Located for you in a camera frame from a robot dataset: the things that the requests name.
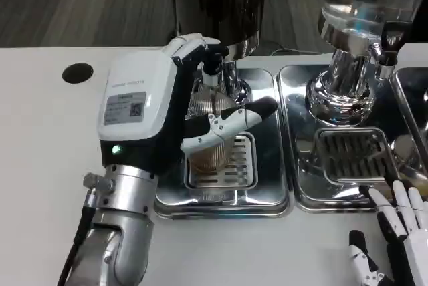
black cord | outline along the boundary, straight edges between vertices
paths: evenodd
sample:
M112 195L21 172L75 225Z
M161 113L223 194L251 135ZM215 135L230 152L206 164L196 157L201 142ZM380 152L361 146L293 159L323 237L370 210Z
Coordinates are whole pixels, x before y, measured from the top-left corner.
M66 262L62 267L62 272L60 275L60 279L58 279L57 286L64 286L66 284L68 274L70 273L70 270L72 269L72 266L73 266L74 259L76 258L79 248L83 244L86 238L86 235L90 230L92 219L94 218L95 210L96 210L95 208L88 207L88 206L84 206L82 208L82 215L80 217L78 229L76 231L76 234L74 235L73 245L72 245L72 248L70 249L70 252L68 253Z

reflective metal surface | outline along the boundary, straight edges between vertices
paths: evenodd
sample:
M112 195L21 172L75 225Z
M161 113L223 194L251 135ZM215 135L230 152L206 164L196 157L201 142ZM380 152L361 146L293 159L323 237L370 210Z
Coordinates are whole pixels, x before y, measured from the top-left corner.
M318 32L321 38L336 49L352 53L355 56L366 56L370 45L369 38L363 38L359 35L347 33L342 29L337 29L328 22L323 13L318 17Z
M387 139L378 128L319 129L314 136L312 162L332 184L384 182L397 169Z
M225 93L231 97L237 104L244 104L248 100L249 86L238 78L238 69L236 61L225 62L222 65L220 84L224 85Z
M225 58L226 61L236 61L251 55L260 44L260 30L257 30L248 39L228 45L229 55Z
M251 88L251 100L277 99L271 75L262 69L240 69L238 76ZM257 184L244 189L189 189L185 164L160 178L154 209L166 218L265 217L283 215L289 205L279 112L248 130L254 137Z
M365 75L370 57L353 57L336 50L330 66L308 84L313 115L329 124L361 123L371 111L374 98Z
M428 69L400 69L390 79L407 132L392 143L402 177L428 195Z
M338 212L368 210L368 200L359 193L356 181L331 182L324 175L321 164L313 157L314 135L321 128L338 129L315 118L309 112L306 88L310 80L325 71L326 65L297 65L282 69L278 75L282 99L282 137L288 172L292 176L298 204L307 211ZM375 80L373 66L367 69L369 86L377 91L372 113L360 126L381 129L390 144L406 133L392 90L388 82ZM390 196L389 187L376 178L372 184L384 195Z

silver metal cylinder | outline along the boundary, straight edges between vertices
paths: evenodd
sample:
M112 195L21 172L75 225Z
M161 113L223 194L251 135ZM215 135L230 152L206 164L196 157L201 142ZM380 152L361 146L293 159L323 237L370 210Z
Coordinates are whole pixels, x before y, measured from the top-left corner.
M331 94L359 97L366 91L364 77L369 63L369 54L365 57L353 57L350 53L337 49L322 82Z
M114 182L114 192L98 201L101 209L114 209L140 214L151 211L156 197L158 177L131 166L112 165L105 178Z

gray carpet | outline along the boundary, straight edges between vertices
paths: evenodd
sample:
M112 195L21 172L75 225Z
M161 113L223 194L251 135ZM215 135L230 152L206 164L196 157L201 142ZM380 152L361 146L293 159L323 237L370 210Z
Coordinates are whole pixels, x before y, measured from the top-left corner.
M316 31L321 6L265 0L265 52L331 51ZM0 9L0 47L164 45L174 29L171 0L0 0Z

stainless steel base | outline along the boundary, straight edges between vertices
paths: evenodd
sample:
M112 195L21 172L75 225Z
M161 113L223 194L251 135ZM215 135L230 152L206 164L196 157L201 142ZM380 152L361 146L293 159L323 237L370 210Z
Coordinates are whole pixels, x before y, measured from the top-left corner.
M308 109L308 82L326 68L326 65L288 66L278 75L284 122L282 130L286 143L284 151L287 156L286 165L290 167L288 173L293 178L296 201L304 210L311 212L368 210L368 200L358 190L360 180L347 181L342 177L341 180L332 182L326 178L319 158L314 157L315 133L323 128L338 129L319 121ZM376 90L376 101L368 119L358 127L381 129L390 144L406 129L404 123L399 122L402 117L389 83L376 82L373 72L370 68L367 80L371 83L371 88ZM365 180L364 183L375 186L386 196L391 195L389 187L379 178Z
M250 100L264 96L278 98L271 75L262 69L240 69L238 76L251 89ZM252 127L252 159L256 160L257 182L241 188L190 187L183 160L169 175L160 178L154 209L165 218L193 217L277 217L290 203L279 112Z

